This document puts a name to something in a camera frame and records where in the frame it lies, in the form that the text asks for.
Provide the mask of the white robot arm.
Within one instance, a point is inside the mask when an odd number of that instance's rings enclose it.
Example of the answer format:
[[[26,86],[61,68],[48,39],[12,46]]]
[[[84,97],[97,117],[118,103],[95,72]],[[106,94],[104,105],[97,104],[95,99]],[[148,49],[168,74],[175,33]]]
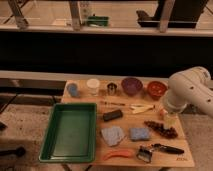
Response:
[[[174,125],[177,115],[188,104],[213,117],[213,91],[207,87],[210,80],[211,75],[204,67],[193,67],[169,77],[168,90],[161,100],[162,107],[167,111],[163,116],[165,129]]]

